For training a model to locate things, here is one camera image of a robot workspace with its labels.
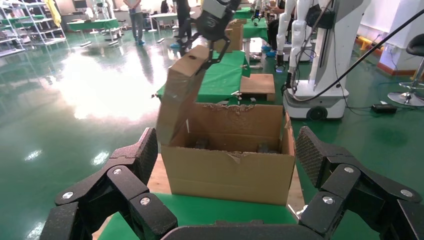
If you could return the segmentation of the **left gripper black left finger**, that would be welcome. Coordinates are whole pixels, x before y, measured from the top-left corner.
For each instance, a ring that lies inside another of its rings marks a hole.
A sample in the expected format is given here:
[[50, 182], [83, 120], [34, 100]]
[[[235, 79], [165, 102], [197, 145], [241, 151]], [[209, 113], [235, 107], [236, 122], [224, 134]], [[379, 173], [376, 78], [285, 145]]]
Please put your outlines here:
[[40, 238], [90, 240], [119, 213], [139, 239], [162, 239], [178, 220], [147, 186], [157, 157], [156, 130], [149, 127], [138, 142], [116, 149], [100, 170], [56, 196]]

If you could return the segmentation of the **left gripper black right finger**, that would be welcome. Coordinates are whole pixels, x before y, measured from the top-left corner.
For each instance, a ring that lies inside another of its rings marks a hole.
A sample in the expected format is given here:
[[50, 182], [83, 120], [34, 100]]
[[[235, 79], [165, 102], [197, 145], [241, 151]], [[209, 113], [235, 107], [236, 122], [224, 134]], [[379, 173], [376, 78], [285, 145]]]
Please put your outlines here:
[[307, 126], [300, 129], [295, 148], [317, 189], [300, 216], [301, 226], [329, 240], [351, 211], [382, 240], [423, 239], [424, 206], [415, 190], [366, 168], [346, 148], [319, 140]]

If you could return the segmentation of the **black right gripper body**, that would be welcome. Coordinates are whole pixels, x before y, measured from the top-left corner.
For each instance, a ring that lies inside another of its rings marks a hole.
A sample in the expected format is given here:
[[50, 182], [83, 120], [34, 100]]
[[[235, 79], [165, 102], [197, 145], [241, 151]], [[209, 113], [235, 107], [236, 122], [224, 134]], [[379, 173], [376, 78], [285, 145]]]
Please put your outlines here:
[[240, 0], [204, 0], [196, 18], [197, 32], [207, 40], [225, 33], [240, 4]]

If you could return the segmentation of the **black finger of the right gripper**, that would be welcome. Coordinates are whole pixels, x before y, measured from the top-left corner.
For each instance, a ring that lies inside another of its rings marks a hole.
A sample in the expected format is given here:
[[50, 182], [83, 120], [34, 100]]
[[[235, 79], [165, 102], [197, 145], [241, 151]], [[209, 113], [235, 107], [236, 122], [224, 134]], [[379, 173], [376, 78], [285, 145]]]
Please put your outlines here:
[[179, 44], [179, 53], [183, 57], [193, 46], [193, 41], [195, 41], [199, 34], [195, 33], [193, 35], [192, 28], [197, 27], [198, 20], [196, 18], [186, 18], [183, 21], [183, 24], [179, 25], [178, 32], [178, 44]]
[[[214, 58], [214, 48], [215, 48], [214, 45], [216, 42], [220, 40], [224, 41], [224, 46], [221, 48], [218, 57]], [[201, 50], [202, 60], [198, 70], [199, 71], [207, 70], [210, 68], [211, 65], [220, 63], [226, 51], [228, 50], [230, 43], [231, 43], [231, 40], [225, 33], [217, 35], [215, 36], [215, 38], [209, 40], [208, 46], [203, 47]]]

